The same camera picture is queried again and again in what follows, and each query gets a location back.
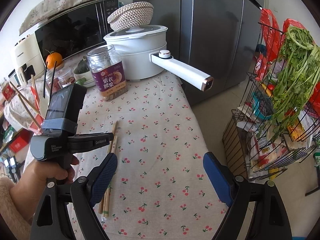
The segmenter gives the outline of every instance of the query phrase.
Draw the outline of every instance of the white wall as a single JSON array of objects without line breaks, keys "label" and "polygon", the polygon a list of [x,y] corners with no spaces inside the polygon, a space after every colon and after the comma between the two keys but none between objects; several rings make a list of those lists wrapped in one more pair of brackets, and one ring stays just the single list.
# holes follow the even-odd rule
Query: white wall
[{"label": "white wall", "polygon": [[[21,0],[8,20],[4,24],[0,31],[0,78],[8,76],[8,74],[14,69],[12,64],[10,51],[14,45],[27,34],[36,30],[37,26],[30,28],[23,35],[19,36],[19,28],[29,11],[40,3],[42,0]],[[132,0],[119,0],[124,4],[132,3]]]},{"label": "white wall", "polygon": [[267,7],[273,11],[281,30],[287,18],[297,20],[310,31],[316,44],[320,45],[320,28],[301,0],[269,0],[268,3]]}]

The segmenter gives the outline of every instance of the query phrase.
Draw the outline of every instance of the metal screw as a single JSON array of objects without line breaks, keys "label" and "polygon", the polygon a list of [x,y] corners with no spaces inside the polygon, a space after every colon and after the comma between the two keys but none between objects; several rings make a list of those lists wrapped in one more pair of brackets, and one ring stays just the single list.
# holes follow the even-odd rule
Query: metal screw
[{"label": "metal screw", "polygon": [[270,187],[273,187],[275,185],[275,183],[272,181],[272,180],[268,180],[267,181],[267,184],[270,186]]},{"label": "metal screw", "polygon": [[87,179],[86,176],[81,176],[78,178],[78,182],[80,182],[80,183],[85,182],[86,179]]},{"label": "metal screw", "polygon": [[236,181],[242,182],[243,181],[243,177],[242,176],[236,176]]},{"label": "metal screw", "polygon": [[49,182],[48,185],[47,185],[47,187],[49,187],[49,188],[51,188],[51,187],[53,187],[53,186],[54,186],[54,182],[52,182],[52,181]]}]

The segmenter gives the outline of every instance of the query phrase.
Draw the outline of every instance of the red box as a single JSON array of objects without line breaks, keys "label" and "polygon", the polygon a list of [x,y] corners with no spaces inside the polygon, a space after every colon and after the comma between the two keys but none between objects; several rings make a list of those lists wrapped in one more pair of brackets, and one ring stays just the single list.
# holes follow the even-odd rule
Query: red box
[{"label": "red box", "polygon": [[9,148],[15,153],[17,153],[18,151],[20,151],[21,149],[23,149],[25,146],[28,145],[28,143],[30,142],[31,136],[32,136],[32,132],[26,129],[23,129],[19,133],[17,138],[15,138],[15,140],[9,145]]}]

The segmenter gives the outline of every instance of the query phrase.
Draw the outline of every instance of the cream appliance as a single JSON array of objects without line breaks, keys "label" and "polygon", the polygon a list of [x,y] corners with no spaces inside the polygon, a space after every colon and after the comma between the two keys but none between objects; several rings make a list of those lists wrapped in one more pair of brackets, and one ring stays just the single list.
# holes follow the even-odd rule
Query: cream appliance
[{"label": "cream appliance", "polygon": [[28,84],[31,75],[37,79],[44,74],[45,65],[34,33],[20,40],[14,46],[11,56],[21,86]]},{"label": "cream appliance", "polygon": [[109,33],[104,40],[121,55],[126,79],[140,80],[166,69],[202,91],[210,89],[213,83],[210,75],[175,60],[166,50],[167,30],[160,25],[134,26]]}]

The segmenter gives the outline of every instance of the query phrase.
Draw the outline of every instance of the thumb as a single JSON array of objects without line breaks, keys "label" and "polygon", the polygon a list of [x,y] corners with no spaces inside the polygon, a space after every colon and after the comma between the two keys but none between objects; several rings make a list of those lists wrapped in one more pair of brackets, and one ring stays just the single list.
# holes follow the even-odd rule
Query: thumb
[{"label": "thumb", "polygon": [[42,162],[41,170],[39,174],[41,179],[55,178],[57,180],[63,180],[68,177],[68,172],[61,168],[58,163],[54,162]]}]

